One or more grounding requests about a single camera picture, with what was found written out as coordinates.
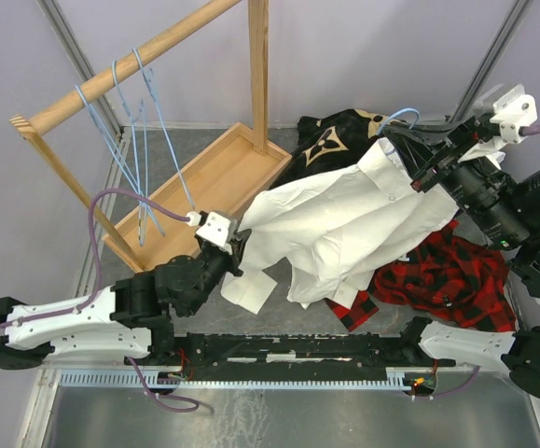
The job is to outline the white shirt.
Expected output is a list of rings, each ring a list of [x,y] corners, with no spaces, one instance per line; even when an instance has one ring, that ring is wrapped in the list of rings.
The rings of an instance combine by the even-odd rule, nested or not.
[[[258,313],[277,285],[265,269],[287,259],[289,301],[350,307],[377,269],[444,228],[457,210],[441,187],[415,191],[393,145],[381,138],[353,165],[259,193],[240,226],[251,232],[243,274],[226,275],[220,293]]]

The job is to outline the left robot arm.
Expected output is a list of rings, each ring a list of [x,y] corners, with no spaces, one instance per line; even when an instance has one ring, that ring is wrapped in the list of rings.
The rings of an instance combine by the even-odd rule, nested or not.
[[[177,353],[174,316],[196,314],[226,273],[242,275],[248,232],[228,251],[200,239],[197,257],[180,255],[151,271],[137,273],[79,297],[43,305],[0,298],[0,369],[28,370],[47,361],[118,361],[146,365],[172,361]]]

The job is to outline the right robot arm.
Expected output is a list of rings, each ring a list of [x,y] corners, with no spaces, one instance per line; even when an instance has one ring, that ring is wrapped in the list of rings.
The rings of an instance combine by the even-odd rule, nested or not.
[[[480,143],[490,143],[506,127],[492,115],[464,122],[426,125],[389,119],[378,133],[400,156],[418,192],[440,186],[492,242],[492,248],[515,251],[509,268],[540,306],[540,169],[516,182],[484,156],[463,157]],[[540,125],[517,126],[520,137],[540,133]],[[489,367],[508,374],[524,392],[540,399],[540,327],[507,331],[496,347],[475,330],[425,325],[399,342],[399,354],[408,364],[444,357]]]

